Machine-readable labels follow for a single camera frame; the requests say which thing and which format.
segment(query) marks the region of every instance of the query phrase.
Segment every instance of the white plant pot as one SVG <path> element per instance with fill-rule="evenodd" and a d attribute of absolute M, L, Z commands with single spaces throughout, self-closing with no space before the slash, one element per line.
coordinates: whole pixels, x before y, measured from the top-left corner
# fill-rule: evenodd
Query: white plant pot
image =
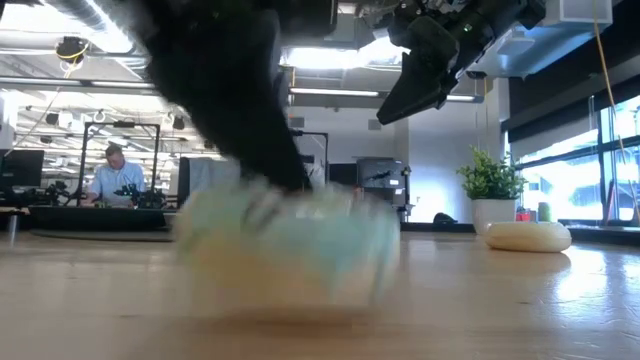
<path fill-rule="evenodd" d="M 497 222 L 516 221 L 515 200 L 473 200 L 473 227 L 478 235 L 484 235 L 489 226 Z"/>

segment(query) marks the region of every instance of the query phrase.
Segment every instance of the glass wall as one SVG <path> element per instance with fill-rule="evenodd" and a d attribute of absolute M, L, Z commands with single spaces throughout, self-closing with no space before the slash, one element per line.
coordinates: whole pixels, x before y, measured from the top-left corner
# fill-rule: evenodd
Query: glass wall
<path fill-rule="evenodd" d="M 565 129 L 569 136 L 564 140 L 556 131 L 549 134 L 553 141 L 545 144 L 551 146 L 520 154 L 518 166 L 528 181 L 520 199 L 522 207 L 537 210 L 540 203 L 548 203 L 561 222 L 640 225 L 636 209 L 640 196 L 640 96 L 616 105 L 615 110 L 592 112 L 582 127 Z M 532 142 L 544 138 L 538 135 L 526 145 L 533 150 Z"/>

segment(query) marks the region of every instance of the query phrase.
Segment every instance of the ductwork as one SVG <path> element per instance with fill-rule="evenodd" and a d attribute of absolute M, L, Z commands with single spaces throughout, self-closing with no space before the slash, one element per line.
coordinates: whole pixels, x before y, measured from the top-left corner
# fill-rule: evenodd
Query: ductwork
<path fill-rule="evenodd" d="M 46 3 L 60 13 L 84 23 L 94 33 L 88 40 L 106 53 L 139 54 L 135 42 L 114 23 L 94 0 L 46 0 Z M 147 60 L 141 56 L 118 58 L 116 61 L 127 67 L 133 74 L 145 79 Z"/>

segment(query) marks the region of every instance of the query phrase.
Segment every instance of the light blue object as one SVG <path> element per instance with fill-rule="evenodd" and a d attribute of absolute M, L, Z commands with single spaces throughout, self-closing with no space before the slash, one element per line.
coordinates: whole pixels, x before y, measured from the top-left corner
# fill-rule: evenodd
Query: light blue object
<path fill-rule="evenodd" d="M 111 206 L 128 206 L 131 203 L 129 196 L 118 196 L 116 190 L 122 190 L 123 186 L 135 184 L 138 191 L 145 191 L 144 173 L 138 164 L 125 161 L 120 170 L 114 170 L 109 165 L 103 165 L 96 170 L 95 178 L 89 185 L 89 192 L 102 195 L 102 201 Z"/>
<path fill-rule="evenodd" d="M 387 270 L 396 264 L 400 224 L 392 207 L 354 201 L 351 192 L 335 187 L 283 199 L 266 185 L 222 185 L 194 194 L 189 207 L 191 217 L 186 221 L 191 235 L 179 239 L 186 253 L 196 239 L 235 239 L 245 242 L 247 251 L 264 256 L 304 259 L 305 266 L 316 269 L 330 288 L 362 263 L 374 262 L 372 301 L 383 290 Z M 267 225 L 259 227 L 274 213 Z"/>

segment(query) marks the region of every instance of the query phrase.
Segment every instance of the desk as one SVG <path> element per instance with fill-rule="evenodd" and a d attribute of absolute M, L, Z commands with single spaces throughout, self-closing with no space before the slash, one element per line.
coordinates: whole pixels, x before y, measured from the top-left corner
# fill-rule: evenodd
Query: desk
<path fill-rule="evenodd" d="M 189 316 L 171 246 L 43 240 L 0 247 L 3 360 L 638 359 L 640 252 L 492 251 L 406 234 L 376 319 L 320 326 Z"/>

